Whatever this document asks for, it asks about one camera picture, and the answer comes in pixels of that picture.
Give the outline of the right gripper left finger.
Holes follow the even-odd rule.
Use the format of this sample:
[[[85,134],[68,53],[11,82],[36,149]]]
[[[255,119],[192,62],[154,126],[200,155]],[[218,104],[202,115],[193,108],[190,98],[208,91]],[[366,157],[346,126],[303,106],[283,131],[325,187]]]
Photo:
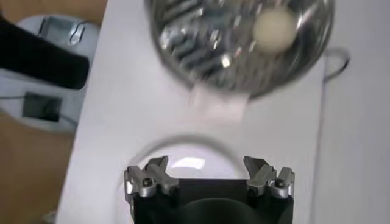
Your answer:
[[[131,203],[136,196],[153,197],[160,189],[164,195],[172,195],[179,189],[179,180],[166,173],[168,156],[150,159],[143,169],[129,166],[124,171],[125,200]]]

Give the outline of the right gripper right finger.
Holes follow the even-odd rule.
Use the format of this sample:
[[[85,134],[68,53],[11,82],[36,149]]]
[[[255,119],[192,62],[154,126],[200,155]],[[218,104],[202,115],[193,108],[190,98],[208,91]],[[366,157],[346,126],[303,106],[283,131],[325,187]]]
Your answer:
[[[294,196],[295,173],[292,168],[282,167],[277,173],[264,159],[250,156],[245,156],[243,163],[250,176],[246,181],[250,195],[260,197],[269,191],[271,196],[277,199]]]

